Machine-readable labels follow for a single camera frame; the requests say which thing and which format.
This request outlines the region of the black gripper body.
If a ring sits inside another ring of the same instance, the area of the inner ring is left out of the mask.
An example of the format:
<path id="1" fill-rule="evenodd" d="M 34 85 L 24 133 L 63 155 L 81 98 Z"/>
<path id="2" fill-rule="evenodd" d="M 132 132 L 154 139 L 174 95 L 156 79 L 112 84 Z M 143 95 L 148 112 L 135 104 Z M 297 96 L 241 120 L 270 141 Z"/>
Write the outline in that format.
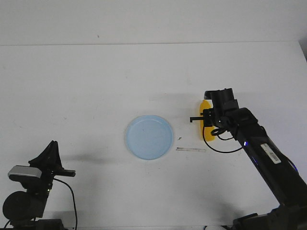
<path id="1" fill-rule="evenodd" d="M 225 109 L 217 107 L 204 109 L 202 115 L 205 127 L 225 127 Z"/>
<path id="2" fill-rule="evenodd" d="M 52 189 L 55 176 L 74 177 L 75 175 L 75 170 L 66 170 L 64 168 L 47 169 L 42 172 L 40 179 L 43 181 L 43 185 L 46 189 Z"/>

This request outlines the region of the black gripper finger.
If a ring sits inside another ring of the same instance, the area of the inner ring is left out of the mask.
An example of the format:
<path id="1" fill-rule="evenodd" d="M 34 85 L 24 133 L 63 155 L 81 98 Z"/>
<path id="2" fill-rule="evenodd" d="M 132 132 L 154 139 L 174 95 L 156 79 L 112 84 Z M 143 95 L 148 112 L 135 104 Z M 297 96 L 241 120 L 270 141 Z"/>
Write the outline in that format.
<path id="1" fill-rule="evenodd" d="M 193 121 L 201 121 L 204 120 L 203 116 L 197 116 L 197 117 L 190 117 L 189 122 L 192 123 Z"/>
<path id="2" fill-rule="evenodd" d="M 50 168 L 55 163 L 53 147 L 55 141 L 51 141 L 48 146 L 34 159 L 30 160 L 28 163 L 30 167 L 35 167 L 39 169 Z"/>
<path id="3" fill-rule="evenodd" d="M 59 145 L 57 141 L 54 141 L 54 165 L 58 171 L 63 171 L 64 168 L 61 163 L 60 155 L 59 155 Z"/>

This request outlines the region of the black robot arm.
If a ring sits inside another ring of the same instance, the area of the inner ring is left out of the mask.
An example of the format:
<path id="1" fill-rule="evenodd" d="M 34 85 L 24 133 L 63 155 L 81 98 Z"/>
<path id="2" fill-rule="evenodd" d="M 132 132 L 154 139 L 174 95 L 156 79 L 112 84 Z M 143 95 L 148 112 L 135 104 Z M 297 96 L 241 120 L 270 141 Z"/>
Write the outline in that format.
<path id="1" fill-rule="evenodd" d="M 61 219 L 42 219 L 53 181 L 56 176 L 74 177 L 75 170 L 63 168 L 57 141 L 48 146 L 28 166 L 15 165 L 8 178 L 19 182 L 25 191 L 10 194 L 4 201 L 2 212 L 13 230 L 64 230 Z"/>
<path id="2" fill-rule="evenodd" d="M 247 108 L 218 114 L 205 109 L 199 117 L 206 127 L 216 126 L 231 133 L 246 152 L 279 202 L 267 214 L 237 218 L 233 230 L 305 230 L 307 228 L 307 185 L 291 161 L 283 155 Z"/>

